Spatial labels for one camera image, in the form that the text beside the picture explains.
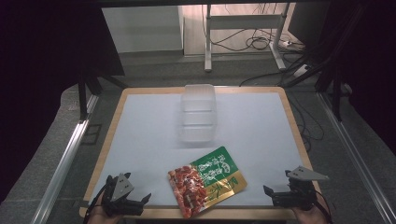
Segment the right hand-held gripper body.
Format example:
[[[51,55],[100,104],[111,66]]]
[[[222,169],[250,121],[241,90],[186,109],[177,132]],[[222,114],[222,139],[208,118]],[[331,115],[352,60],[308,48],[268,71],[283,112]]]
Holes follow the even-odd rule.
[[[318,200],[316,188],[313,182],[318,180],[329,180],[327,175],[312,171],[303,166],[292,170],[287,192],[274,192],[273,205],[283,208],[298,207],[302,210],[310,210],[313,203]]]

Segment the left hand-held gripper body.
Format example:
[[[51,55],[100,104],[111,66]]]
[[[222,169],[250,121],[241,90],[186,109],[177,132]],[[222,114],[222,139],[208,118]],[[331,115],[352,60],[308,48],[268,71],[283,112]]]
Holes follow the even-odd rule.
[[[105,184],[102,197],[102,206],[111,217],[115,215],[140,216],[143,207],[138,206],[138,201],[128,200],[128,195],[134,190],[128,179],[121,180],[120,175],[112,177],[109,175]]]

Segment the person's right hand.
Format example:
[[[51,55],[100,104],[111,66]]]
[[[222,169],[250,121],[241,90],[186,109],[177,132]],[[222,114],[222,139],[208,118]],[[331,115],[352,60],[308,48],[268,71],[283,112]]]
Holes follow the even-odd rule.
[[[292,208],[299,224],[328,224],[325,216],[316,208],[305,211],[299,208]]]

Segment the person's left hand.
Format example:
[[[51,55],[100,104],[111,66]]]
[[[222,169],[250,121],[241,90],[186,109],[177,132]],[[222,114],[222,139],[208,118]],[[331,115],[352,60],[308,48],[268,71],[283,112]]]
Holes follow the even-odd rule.
[[[122,215],[109,216],[102,205],[96,205],[90,212],[87,224],[118,224]]]

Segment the dark floor hatch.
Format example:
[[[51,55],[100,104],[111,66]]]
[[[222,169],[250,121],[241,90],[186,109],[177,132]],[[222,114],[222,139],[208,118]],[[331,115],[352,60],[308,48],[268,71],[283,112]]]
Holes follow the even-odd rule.
[[[84,133],[81,144],[85,146],[93,146],[97,143],[100,132],[102,129],[101,124],[90,124]]]

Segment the green and red snack packet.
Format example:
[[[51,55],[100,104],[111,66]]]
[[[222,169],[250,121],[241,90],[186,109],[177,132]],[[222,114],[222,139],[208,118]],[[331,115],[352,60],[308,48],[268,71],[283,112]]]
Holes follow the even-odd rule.
[[[197,216],[248,185],[226,147],[169,171],[168,180],[184,218]]]

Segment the black metal stand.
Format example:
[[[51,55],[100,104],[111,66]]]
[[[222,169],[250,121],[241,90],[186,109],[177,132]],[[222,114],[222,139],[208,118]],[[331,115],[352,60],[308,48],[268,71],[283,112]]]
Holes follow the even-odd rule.
[[[341,97],[341,82],[342,76],[339,72],[340,57],[347,45],[348,39],[351,37],[353,31],[356,29],[361,16],[365,10],[363,3],[355,5],[347,14],[346,18],[340,23],[329,37],[333,41],[332,49],[329,51],[327,57],[316,66],[312,67],[307,72],[292,81],[282,85],[282,88],[291,88],[302,81],[320,73],[320,76],[315,84],[317,92],[325,92],[330,85],[332,85],[332,113],[338,121],[341,121],[340,116],[340,97]]]
[[[121,88],[127,89],[128,85],[121,82],[115,77],[101,75],[103,79]],[[89,89],[93,95],[99,95],[102,92],[102,86],[96,76],[80,75],[78,80],[78,99],[79,99],[79,121],[82,122],[88,117],[88,102],[86,97],[86,89]]]

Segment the clear plastic container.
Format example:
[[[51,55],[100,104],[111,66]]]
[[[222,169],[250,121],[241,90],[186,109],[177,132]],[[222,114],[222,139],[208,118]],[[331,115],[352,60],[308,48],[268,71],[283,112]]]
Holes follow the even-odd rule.
[[[217,128],[217,100],[211,84],[186,85],[180,99],[181,140],[206,143],[215,137]]]

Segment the white power strip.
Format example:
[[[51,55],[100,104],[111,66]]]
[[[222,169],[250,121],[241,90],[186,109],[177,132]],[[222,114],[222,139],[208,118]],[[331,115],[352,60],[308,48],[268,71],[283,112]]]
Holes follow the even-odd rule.
[[[300,77],[301,75],[303,75],[305,72],[309,71],[311,69],[311,66],[308,64],[303,64],[300,68],[298,68],[293,75],[295,77]]]

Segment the white cabinet panel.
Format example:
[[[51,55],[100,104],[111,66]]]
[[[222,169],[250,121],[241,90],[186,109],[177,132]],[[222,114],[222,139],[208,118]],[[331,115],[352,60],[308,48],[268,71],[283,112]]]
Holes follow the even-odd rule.
[[[183,49],[183,17],[178,6],[102,11],[118,53]]]

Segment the aluminium rail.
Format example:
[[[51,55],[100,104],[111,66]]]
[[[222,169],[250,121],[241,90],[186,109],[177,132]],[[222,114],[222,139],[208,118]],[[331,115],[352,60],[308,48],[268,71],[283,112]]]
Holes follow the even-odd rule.
[[[77,124],[75,130],[73,131],[72,136],[64,151],[64,154],[62,155],[58,163],[58,166],[48,184],[48,187],[35,211],[35,214],[30,224],[46,224],[53,205],[56,202],[62,185],[70,170],[72,162],[78,152],[78,147],[81,143],[83,135],[88,128],[90,118],[92,116],[93,110],[95,109],[98,99],[98,96],[92,95],[88,103],[86,104],[88,115],[85,119]]]
[[[375,207],[377,208],[380,216],[383,218],[386,224],[396,224],[396,213],[394,212],[388,198],[384,194],[384,191],[380,188],[376,182],[374,176],[369,170],[369,167],[363,160],[361,154],[358,151],[355,143],[347,132],[344,123],[340,121],[332,112],[331,100],[326,96],[325,93],[318,93],[320,103],[322,104],[327,116],[329,117],[334,129],[336,130],[339,138],[350,157],[355,169],[357,170],[364,187],[368,190],[370,197],[372,198]]]

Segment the white metal desk frame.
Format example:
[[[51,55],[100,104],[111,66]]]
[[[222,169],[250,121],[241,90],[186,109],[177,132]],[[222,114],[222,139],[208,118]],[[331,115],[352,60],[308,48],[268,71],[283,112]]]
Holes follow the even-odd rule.
[[[286,66],[279,54],[278,44],[289,8],[290,4],[287,3],[280,14],[212,16],[211,6],[207,5],[205,16],[205,71],[210,72],[212,70],[211,31],[233,29],[275,29],[276,35],[269,42],[269,48],[278,69],[280,71],[285,70]]]

